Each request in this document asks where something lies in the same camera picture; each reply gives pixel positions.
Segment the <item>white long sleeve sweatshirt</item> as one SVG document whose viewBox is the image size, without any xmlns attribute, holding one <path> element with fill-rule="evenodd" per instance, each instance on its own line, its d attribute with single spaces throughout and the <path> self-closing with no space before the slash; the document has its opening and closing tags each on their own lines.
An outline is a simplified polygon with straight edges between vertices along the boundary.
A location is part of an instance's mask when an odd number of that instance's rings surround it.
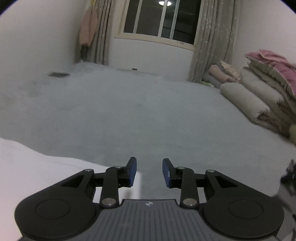
<svg viewBox="0 0 296 241">
<path fill-rule="evenodd" d="M 1 240 L 68 240 L 92 225 L 115 221 L 123 197 L 140 196 L 136 173 L 128 187 L 126 165 L 106 167 L 40 154 L 1 139 Z"/>
</svg>

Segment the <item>grey bed blanket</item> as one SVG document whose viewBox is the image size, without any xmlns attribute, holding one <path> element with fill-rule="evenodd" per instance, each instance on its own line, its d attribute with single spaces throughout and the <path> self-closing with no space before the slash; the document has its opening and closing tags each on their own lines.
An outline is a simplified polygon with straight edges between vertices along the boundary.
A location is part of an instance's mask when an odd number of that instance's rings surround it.
<svg viewBox="0 0 296 241">
<path fill-rule="evenodd" d="M 295 155 L 293 144 L 252 124 L 217 89 L 90 63 L 66 78 L 1 72 L 1 139 L 106 167 L 135 156 L 141 184 L 132 199 L 177 197 L 162 177 L 166 157 L 273 195 Z"/>
</svg>

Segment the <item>rolled pink beige blanket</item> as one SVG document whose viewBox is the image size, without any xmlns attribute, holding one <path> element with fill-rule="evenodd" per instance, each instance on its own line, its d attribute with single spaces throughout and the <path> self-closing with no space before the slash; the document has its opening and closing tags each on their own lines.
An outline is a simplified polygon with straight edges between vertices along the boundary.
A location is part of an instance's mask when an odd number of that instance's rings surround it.
<svg viewBox="0 0 296 241">
<path fill-rule="evenodd" d="M 227 82 L 240 83 L 241 77 L 232 65 L 220 60 L 209 67 L 204 73 L 202 81 L 219 89 L 222 84 Z"/>
</svg>

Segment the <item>black phone on bed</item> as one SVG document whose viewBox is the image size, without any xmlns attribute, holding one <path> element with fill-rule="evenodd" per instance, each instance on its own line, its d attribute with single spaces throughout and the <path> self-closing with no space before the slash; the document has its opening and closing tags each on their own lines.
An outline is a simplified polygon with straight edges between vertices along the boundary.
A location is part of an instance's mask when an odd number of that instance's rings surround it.
<svg viewBox="0 0 296 241">
<path fill-rule="evenodd" d="M 63 73 L 63 72 L 50 72 L 48 73 L 49 77 L 55 77 L 55 78 L 65 78 L 70 76 L 69 73 Z"/>
</svg>

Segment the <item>beige left curtain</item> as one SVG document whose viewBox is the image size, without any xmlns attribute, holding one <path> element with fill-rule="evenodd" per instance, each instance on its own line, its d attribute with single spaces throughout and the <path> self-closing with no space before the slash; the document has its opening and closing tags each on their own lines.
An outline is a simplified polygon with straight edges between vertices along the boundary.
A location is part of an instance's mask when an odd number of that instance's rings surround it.
<svg viewBox="0 0 296 241">
<path fill-rule="evenodd" d="M 121 13 L 125 9 L 125 4 L 126 1 L 87 1 L 83 17 L 90 6 L 95 6 L 97 8 L 98 25 L 89 47 L 80 45 L 79 27 L 79 62 L 90 62 L 105 66 L 110 65 L 111 40 L 114 37 L 115 23 L 120 19 Z"/>
</svg>

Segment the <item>beige curtain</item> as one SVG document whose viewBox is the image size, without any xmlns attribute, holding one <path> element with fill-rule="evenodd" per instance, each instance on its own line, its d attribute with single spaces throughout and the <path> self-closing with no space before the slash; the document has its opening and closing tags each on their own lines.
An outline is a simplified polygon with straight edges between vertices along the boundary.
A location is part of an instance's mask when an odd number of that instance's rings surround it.
<svg viewBox="0 0 296 241">
<path fill-rule="evenodd" d="M 90 6 L 95 6 L 97 8 L 98 25 L 89 47 L 80 45 L 79 27 L 79 62 L 90 62 L 105 66 L 110 65 L 111 40 L 114 37 L 115 23 L 120 19 L 121 13 L 125 9 L 125 4 L 126 1 L 87 1 L 83 17 Z"/>
<path fill-rule="evenodd" d="M 189 82 L 200 83 L 213 63 L 231 63 L 239 10 L 240 1 L 201 1 Z"/>
</svg>

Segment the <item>dark grey garment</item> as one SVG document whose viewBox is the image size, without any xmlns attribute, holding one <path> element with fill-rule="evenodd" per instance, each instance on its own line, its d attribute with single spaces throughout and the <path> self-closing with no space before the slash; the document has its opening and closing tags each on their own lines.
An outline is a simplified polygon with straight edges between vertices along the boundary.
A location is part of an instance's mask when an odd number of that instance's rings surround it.
<svg viewBox="0 0 296 241">
<path fill-rule="evenodd" d="M 283 203 L 284 207 L 295 215 L 295 161 L 291 159 L 286 169 L 286 174 L 280 179 L 280 187 L 277 197 Z"/>
</svg>

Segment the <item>cream plush toy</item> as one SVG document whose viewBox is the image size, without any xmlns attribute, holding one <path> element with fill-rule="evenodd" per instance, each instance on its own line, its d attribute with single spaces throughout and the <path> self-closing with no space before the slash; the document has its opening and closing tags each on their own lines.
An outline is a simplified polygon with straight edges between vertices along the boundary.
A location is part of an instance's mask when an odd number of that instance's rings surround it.
<svg viewBox="0 0 296 241">
<path fill-rule="evenodd" d="M 296 124 L 292 124 L 289 128 L 289 139 L 295 140 L 296 137 Z"/>
</svg>

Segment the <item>beige right curtain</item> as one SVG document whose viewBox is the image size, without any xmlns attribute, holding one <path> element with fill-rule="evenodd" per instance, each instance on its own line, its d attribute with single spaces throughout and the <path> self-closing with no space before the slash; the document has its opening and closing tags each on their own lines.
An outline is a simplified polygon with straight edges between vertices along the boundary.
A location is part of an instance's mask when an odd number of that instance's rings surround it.
<svg viewBox="0 0 296 241">
<path fill-rule="evenodd" d="M 213 63 L 231 63 L 239 10 L 240 1 L 201 1 L 189 82 L 200 83 Z"/>
</svg>

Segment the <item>pink hanging garment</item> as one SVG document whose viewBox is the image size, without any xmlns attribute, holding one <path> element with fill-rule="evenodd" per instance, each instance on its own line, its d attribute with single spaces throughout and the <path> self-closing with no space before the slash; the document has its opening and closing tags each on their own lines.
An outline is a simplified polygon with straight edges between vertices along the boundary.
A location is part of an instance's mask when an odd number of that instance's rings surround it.
<svg viewBox="0 0 296 241">
<path fill-rule="evenodd" d="M 89 47 L 93 41 L 98 25 L 97 8 L 90 6 L 82 19 L 79 32 L 80 45 Z"/>
</svg>

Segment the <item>pink pillow on quilts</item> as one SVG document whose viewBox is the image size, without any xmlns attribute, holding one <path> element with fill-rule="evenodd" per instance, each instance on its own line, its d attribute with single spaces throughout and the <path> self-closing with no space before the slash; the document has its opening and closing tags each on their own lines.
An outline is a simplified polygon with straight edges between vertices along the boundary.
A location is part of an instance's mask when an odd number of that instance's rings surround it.
<svg viewBox="0 0 296 241">
<path fill-rule="evenodd" d="M 274 78 L 291 97 L 295 98 L 295 65 L 285 57 L 264 49 L 247 53 L 245 57 L 251 65 Z"/>
</svg>

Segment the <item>window with cream frame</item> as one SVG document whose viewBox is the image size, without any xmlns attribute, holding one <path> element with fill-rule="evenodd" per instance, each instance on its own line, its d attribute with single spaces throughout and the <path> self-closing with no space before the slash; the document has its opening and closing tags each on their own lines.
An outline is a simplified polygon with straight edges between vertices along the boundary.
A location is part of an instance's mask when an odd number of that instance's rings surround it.
<svg viewBox="0 0 296 241">
<path fill-rule="evenodd" d="M 196 45 L 203 1 L 123 1 L 115 37 L 190 51 Z"/>
</svg>

